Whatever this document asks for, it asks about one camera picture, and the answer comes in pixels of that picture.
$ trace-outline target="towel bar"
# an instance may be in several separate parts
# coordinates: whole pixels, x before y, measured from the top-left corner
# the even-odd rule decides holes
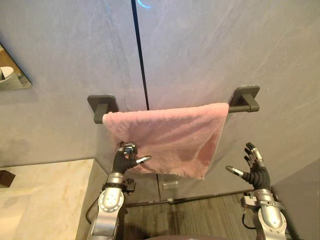
[[[229,103],[229,113],[259,111],[259,104],[255,100],[259,90],[257,85],[238,87]]]
[[[238,87],[229,103],[229,113],[259,111],[259,104],[255,100],[259,90],[257,85]],[[94,112],[93,120],[96,124],[102,124],[104,114],[119,111],[116,98],[112,95],[91,95],[87,100]]]

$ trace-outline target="wooden floor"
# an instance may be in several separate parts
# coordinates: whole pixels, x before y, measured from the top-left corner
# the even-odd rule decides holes
[[[129,207],[124,217],[124,239],[140,240],[162,235],[198,235],[228,240],[255,240],[256,231],[242,225],[244,209],[233,194],[170,205]],[[253,226],[252,211],[245,223]]]

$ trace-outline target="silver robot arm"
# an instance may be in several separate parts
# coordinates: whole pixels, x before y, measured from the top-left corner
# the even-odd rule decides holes
[[[270,191],[270,176],[263,158],[252,143],[248,142],[246,147],[244,150],[248,156],[245,156],[244,159],[250,167],[250,172],[243,172],[232,166],[226,166],[225,168],[254,187],[254,192],[245,195],[241,199],[241,204],[244,209],[250,208],[254,212],[253,222],[256,229],[256,240],[285,240],[287,222],[280,212],[283,206],[275,201]],[[243,224],[245,224],[244,216],[245,214],[242,217]]]
[[[138,164],[149,161],[151,156],[136,158],[138,154],[134,143],[121,143],[113,160],[113,168],[108,175],[104,191],[98,199],[98,214],[92,221],[87,240],[114,240],[119,224],[118,214],[124,203],[123,192],[128,190],[125,180],[125,172]]]

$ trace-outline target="gray marble wall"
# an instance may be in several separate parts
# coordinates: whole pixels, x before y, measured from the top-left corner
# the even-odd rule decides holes
[[[273,186],[299,239],[320,239],[320,159]]]
[[[161,198],[247,189],[224,167],[248,169],[248,141],[273,183],[320,157],[318,0],[144,2],[150,8],[139,7],[138,19],[151,109],[228,102],[239,86],[261,87],[259,112],[230,114],[207,180],[179,179]]]
[[[0,41],[33,84],[0,92],[0,166],[100,157],[108,169],[87,97],[146,109],[130,1],[1,1]]]
[[[207,181],[179,180],[162,199],[247,189],[224,167],[247,169],[248,141],[273,183],[319,158],[318,0],[140,2],[151,109],[228,102],[238,86],[261,87],[259,112],[228,117]],[[146,108],[130,1],[2,1],[0,40],[34,86],[0,92],[0,165],[96,156],[110,167],[109,136],[86,98],[113,94],[121,111]]]

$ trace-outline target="mirror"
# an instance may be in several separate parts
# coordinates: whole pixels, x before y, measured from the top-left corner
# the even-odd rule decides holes
[[[0,43],[0,91],[31,87],[32,83]]]

